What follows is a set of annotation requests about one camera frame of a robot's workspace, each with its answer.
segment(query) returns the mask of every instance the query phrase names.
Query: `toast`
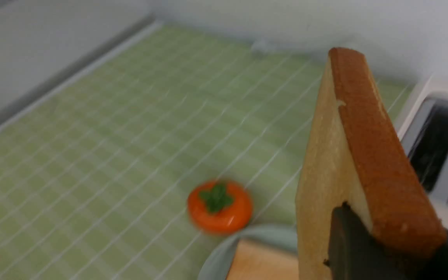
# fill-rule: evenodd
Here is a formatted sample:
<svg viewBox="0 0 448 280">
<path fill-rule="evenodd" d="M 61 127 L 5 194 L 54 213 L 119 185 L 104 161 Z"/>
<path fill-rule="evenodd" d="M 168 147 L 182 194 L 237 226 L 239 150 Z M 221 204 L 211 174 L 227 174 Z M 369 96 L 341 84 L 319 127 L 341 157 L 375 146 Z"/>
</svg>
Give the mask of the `toast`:
<svg viewBox="0 0 448 280">
<path fill-rule="evenodd" d="M 363 54 L 334 48 L 296 195 L 300 279 L 330 279 L 331 211 L 347 202 L 383 246 L 428 259 L 446 240 Z"/>
</svg>

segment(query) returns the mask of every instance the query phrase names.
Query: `green checkered tablecloth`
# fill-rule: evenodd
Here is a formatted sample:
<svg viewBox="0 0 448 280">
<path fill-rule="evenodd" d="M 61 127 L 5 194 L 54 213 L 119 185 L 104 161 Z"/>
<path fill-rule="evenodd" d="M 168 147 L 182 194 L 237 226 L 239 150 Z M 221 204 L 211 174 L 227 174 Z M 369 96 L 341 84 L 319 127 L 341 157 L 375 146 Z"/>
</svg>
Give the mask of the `green checkered tablecloth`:
<svg viewBox="0 0 448 280">
<path fill-rule="evenodd" d="M 164 26 L 0 131 L 0 279 L 194 280 L 186 197 L 242 182 L 293 225 L 322 65 Z M 378 80 L 395 118 L 411 86 Z"/>
</svg>

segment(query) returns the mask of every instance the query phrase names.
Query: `bread slice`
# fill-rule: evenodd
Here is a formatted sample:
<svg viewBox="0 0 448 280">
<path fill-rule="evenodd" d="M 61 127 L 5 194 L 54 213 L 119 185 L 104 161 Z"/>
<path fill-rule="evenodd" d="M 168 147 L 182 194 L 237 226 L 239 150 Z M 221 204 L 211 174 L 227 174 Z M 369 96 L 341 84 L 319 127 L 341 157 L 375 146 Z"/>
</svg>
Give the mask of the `bread slice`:
<svg viewBox="0 0 448 280">
<path fill-rule="evenodd" d="M 382 245 L 429 258 L 446 231 L 420 186 L 364 55 L 334 48 L 296 196 L 300 279 L 330 279 L 331 211 L 347 201 Z"/>
<path fill-rule="evenodd" d="M 256 241 L 238 242 L 226 280 L 298 280 L 298 258 Z"/>
</svg>

